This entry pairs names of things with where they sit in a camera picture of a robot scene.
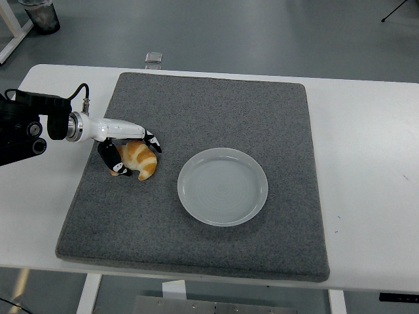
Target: metal plate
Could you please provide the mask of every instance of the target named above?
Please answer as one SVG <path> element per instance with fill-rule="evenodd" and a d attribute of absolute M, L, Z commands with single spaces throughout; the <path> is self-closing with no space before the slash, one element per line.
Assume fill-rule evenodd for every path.
<path fill-rule="evenodd" d="M 297 314 L 296 309 L 261 305 L 137 296 L 133 314 Z"/>
<path fill-rule="evenodd" d="M 154 62 L 154 63 L 160 63 L 162 61 L 163 54 L 159 52 L 149 52 L 146 57 L 146 62 Z"/>

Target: black cable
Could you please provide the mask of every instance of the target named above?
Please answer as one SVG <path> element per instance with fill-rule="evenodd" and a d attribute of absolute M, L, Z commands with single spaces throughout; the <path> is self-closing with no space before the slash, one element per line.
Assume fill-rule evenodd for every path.
<path fill-rule="evenodd" d="M 86 97 L 85 98 L 89 98 L 89 86 L 86 83 L 82 83 L 74 92 L 73 95 L 71 95 L 70 97 L 68 97 L 68 100 L 73 100 L 81 91 L 82 88 L 86 88 Z"/>
<path fill-rule="evenodd" d="M 6 90 L 6 92 L 5 92 L 6 99 L 7 99 L 7 100 L 11 100 L 11 99 L 8 97 L 7 93 L 9 93 L 9 92 L 16 92 L 16 91 L 17 91 L 17 89 L 15 89 L 15 88 L 9 88 L 8 90 Z"/>
<path fill-rule="evenodd" d="M 13 306 L 19 307 L 22 311 L 24 311 L 24 312 L 26 312 L 26 313 L 33 314 L 32 312 L 29 312 L 27 309 L 23 308 L 23 307 L 22 307 L 22 306 L 20 306 L 20 305 L 17 305 L 17 304 L 15 304 L 15 303 L 13 303 L 13 302 L 7 301 L 7 300 L 5 300 L 5 299 L 3 299 L 3 298 L 0 298 L 0 300 L 1 300 L 1 301 L 4 301 L 4 302 L 6 302 L 6 303 L 9 303 L 9 304 L 11 304 L 11 305 L 13 305 Z"/>

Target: gray mat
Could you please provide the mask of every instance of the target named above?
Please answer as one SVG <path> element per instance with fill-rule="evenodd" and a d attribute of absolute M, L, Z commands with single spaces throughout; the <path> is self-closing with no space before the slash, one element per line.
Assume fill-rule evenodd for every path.
<path fill-rule="evenodd" d="M 106 117 L 153 132 L 156 173 L 112 177 L 94 145 L 58 244 L 59 258 L 228 277 L 324 281 L 329 276 L 303 85 L 121 74 Z M 213 147 L 252 156 L 268 199 L 239 226 L 208 226 L 177 196 L 189 158 Z"/>

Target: bread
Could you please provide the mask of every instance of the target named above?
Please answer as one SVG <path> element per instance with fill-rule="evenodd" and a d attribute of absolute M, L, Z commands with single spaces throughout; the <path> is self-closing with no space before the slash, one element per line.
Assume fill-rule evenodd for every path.
<path fill-rule="evenodd" d="M 117 150 L 125 167 L 139 171 L 138 180 L 145 180 L 155 172 L 157 157 L 144 142 L 129 141 L 126 145 L 118 146 Z M 112 170 L 111 174 L 119 175 Z"/>

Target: ceramic plate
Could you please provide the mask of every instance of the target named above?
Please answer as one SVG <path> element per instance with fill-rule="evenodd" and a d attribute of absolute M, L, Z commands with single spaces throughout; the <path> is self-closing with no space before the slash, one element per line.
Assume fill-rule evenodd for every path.
<path fill-rule="evenodd" d="M 236 226 L 252 219 L 268 196 L 262 167 L 232 148 L 212 148 L 193 156 L 182 168 L 177 193 L 183 207 L 212 226 Z"/>

